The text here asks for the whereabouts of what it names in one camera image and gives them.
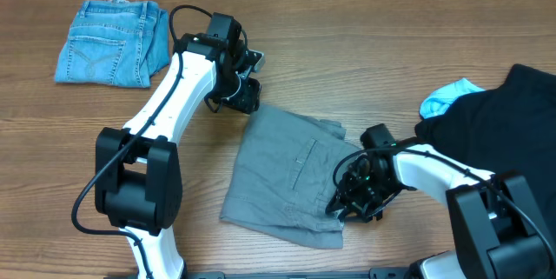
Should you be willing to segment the grey shorts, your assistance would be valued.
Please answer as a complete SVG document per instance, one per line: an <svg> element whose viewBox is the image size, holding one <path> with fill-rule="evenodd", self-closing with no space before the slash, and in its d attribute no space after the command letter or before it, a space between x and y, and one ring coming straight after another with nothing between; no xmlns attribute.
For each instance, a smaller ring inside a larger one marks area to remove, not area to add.
<svg viewBox="0 0 556 279"><path fill-rule="evenodd" d="M341 123L263 104L247 123L220 218L314 249L340 249L327 213L338 162L357 151Z"/></svg>

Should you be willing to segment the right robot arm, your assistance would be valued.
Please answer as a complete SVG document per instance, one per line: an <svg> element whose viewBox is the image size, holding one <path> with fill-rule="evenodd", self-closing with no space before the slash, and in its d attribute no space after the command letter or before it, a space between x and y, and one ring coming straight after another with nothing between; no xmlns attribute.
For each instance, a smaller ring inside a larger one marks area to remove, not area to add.
<svg viewBox="0 0 556 279"><path fill-rule="evenodd" d="M380 220L403 190L447 207L454 249L405 268L373 269L372 278L553 278L555 244L525 177L475 169L384 124L366 129L363 148L335 166L326 211L340 220Z"/></svg>

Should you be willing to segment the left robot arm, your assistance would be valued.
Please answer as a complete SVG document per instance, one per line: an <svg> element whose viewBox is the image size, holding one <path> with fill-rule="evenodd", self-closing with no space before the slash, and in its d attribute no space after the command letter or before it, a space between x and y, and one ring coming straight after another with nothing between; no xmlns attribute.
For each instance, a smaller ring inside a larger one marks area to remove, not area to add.
<svg viewBox="0 0 556 279"><path fill-rule="evenodd" d="M258 110L264 64L232 16L213 13L203 33L175 40L169 71L142 110L96 139L96 210L112 233L127 237L139 278L183 278L186 266L172 225L182 203L177 149L196 108L205 103L244 114Z"/></svg>

